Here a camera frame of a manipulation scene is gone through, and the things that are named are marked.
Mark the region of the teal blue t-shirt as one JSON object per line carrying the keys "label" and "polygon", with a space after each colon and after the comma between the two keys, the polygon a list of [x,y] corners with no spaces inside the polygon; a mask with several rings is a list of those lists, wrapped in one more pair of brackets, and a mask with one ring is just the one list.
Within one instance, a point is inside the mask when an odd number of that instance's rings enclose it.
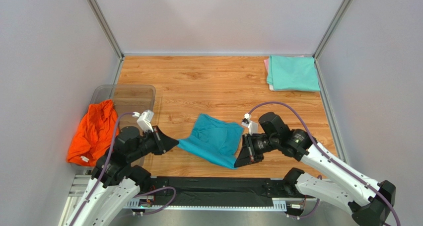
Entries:
{"label": "teal blue t-shirt", "polygon": [[218,166],[234,166],[244,129],[235,122],[224,122],[207,114],[200,114],[190,135],[179,139],[178,148]]}

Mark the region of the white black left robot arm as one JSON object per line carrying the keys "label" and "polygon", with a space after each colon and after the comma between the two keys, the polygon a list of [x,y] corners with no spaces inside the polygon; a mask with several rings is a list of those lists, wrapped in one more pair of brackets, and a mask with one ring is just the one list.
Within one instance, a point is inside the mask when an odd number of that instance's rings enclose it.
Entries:
{"label": "white black left robot arm", "polygon": [[111,150],[97,161],[67,226],[106,226],[132,198],[153,189],[151,173],[132,163],[148,154],[163,155],[179,144],[158,126],[141,133],[124,127]]}

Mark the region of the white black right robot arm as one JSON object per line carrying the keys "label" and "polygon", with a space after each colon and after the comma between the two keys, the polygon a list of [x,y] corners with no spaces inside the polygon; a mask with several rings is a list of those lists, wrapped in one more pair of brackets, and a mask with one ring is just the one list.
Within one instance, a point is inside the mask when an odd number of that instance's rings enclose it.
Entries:
{"label": "white black right robot arm", "polygon": [[383,226],[393,213],[396,187],[375,179],[340,161],[306,129],[290,129],[279,115],[268,112],[251,121],[246,113],[241,122],[249,132],[242,136],[242,147],[234,167],[239,168],[264,159],[267,152],[278,150],[318,170],[329,181],[320,181],[305,171],[292,168],[284,177],[288,191],[312,196],[347,212],[359,226]]}

